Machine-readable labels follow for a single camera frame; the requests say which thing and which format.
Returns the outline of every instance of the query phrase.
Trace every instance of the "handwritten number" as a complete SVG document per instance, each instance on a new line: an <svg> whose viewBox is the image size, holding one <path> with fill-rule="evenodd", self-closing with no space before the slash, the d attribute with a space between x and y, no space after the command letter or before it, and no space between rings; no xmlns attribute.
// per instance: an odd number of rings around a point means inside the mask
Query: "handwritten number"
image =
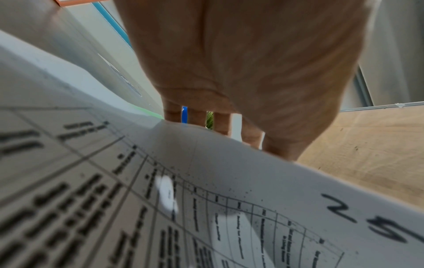
<svg viewBox="0 0 424 268"><path fill-rule="evenodd" d="M384 236L388 239L392 239L394 241L397 242L401 242L401 243L407 243L406 239L403 238L401 235L399 235L398 233L396 233L395 231L391 230L389 227L395 228L405 234L408 234L410 236L412 236L413 238L415 238L416 240L424 243L424 237L416 234L402 226L400 226L399 224L397 224L396 222L389 220L389 219L385 219L382 218L380 216L376 216L374 219L368 219L367 222L373 226L369 226L368 228L371 229L371 231L375 232L376 234L379 234L381 236Z"/></svg>
<svg viewBox="0 0 424 268"><path fill-rule="evenodd" d="M321 196L324 197L324 198L330 199L330 200L339 204L339 206L328 206L327 207L328 210L330 210L332 213L334 213L336 215L339 215L342 218L345 218L346 220L348 220L352 223L357 223L357 221L354 218L347 216L346 214L341 213L341 211L346 211L346 210L349 209L349 206L347 206L345 202L340 201L337 198L329 196L329 195L324 194L324 193L321 194Z"/></svg>

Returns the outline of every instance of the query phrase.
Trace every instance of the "blue object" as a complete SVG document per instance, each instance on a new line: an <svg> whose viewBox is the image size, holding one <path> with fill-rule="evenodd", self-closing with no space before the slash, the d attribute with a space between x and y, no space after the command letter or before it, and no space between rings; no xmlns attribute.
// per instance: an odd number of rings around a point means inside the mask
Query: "blue object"
<svg viewBox="0 0 424 268"><path fill-rule="evenodd" d="M187 107L182 107L182 116L181 116L181 122L187 124Z"/></svg>
<svg viewBox="0 0 424 268"><path fill-rule="evenodd" d="M115 31L122 37L122 39L131 47L129 38L124 29L115 21L115 19L107 12L107 10L100 3L93 3L93 6L102 14L107 22L115 29Z"/></svg>

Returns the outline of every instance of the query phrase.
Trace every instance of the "wooden surface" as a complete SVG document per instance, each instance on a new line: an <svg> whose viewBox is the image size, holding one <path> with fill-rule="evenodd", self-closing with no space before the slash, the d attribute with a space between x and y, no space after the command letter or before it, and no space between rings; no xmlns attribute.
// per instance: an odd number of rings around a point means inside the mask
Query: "wooden surface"
<svg viewBox="0 0 424 268"><path fill-rule="evenodd" d="M424 209L424 106L342 112L299 162Z"/></svg>

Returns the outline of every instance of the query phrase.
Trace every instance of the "finger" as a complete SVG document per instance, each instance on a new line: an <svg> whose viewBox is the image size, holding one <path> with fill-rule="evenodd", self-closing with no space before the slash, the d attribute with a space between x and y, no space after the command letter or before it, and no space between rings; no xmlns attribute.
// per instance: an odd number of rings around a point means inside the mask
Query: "finger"
<svg viewBox="0 0 424 268"><path fill-rule="evenodd" d="M187 107L187 123L205 127L206 126L206 111L198 111L198 110Z"/></svg>
<svg viewBox="0 0 424 268"><path fill-rule="evenodd" d="M163 115L166 121L181 123L182 106L162 98Z"/></svg>
<svg viewBox="0 0 424 268"><path fill-rule="evenodd" d="M262 131L242 117L242 141L258 149L261 145Z"/></svg>
<svg viewBox="0 0 424 268"><path fill-rule="evenodd" d="M265 134L262 150L288 161L296 161L309 144L309 142L276 140Z"/></svg>
<svg viewBox="0 0 424 268"><path fill-rule="evenodd" d="M213 113L213 130L230 137L231 136L231 114Z"/></svg>

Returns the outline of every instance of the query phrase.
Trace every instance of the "orange object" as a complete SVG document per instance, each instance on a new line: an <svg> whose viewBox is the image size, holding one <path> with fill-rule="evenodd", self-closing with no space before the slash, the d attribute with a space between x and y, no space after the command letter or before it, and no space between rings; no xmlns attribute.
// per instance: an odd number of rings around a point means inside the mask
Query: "orange object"
<svg viewBox="0 0 424 268"><path fill-rule="evenodd" d="M61 7L73 6L78 4L86 4L92 2L100 2L104 0L55 0Z"/></svg>

